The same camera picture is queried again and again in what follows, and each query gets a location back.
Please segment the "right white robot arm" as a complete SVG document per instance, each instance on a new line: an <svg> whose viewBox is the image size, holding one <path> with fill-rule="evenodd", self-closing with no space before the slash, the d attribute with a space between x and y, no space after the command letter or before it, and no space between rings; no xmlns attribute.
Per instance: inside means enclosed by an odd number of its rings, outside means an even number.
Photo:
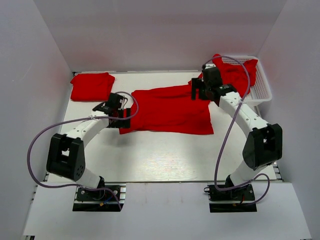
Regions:
<svg viewBox="0 0 320 240"><path fill-rule="evenodd" d="M242 162L226 178L223 187L216 187L236 200L243 195L245 186L262 175L262 170L282 158L283 129L279 124L270 124L259 117L243 102L233 85L223 84L221 73L214 64L204 64L202 76L192 78L191 98L195 100L196 97L214 102L232 117L232 124L237 124L246 137Z"/></svg>

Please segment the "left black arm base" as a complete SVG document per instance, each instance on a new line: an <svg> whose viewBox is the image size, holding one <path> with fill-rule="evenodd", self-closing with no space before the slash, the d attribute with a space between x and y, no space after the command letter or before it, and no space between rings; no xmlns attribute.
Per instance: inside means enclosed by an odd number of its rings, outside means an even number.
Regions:
<svg viewBox="0 0 320 240"><path fill-rule="evenodd" d="M73 212L120 212L116 195L121 208L125 203L126 184L112 183L105 186L107 190L87 191L82 187L76 189L72 211Z"/></svg>

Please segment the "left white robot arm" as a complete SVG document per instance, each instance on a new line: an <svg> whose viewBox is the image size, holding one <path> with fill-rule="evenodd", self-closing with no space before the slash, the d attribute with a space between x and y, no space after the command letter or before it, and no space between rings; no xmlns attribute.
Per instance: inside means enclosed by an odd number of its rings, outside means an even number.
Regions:
<svg viewBox="0 0 320 240"><path fill-rule="evenodd" d="M49 145L46 170L88 188L88 193L99 200L105 196L103 177L86 167L85 148L103 129L129 128L131 109L125 108L128 98L122 92L111 93L107 101L92 109L88 119L66 133L56 133Z"/></svg>

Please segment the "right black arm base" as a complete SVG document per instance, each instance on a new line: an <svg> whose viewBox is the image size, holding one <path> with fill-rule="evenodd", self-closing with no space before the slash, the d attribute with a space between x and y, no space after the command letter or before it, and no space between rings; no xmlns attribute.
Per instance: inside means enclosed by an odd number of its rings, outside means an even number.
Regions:
<svg viewBox="0 0 320 240"><path fill-rule="evenodd" d="M257 212L255 194L251 184L240 189L218 191L208 185L203 189L208 194L210 213L253 213Z"/></svg>

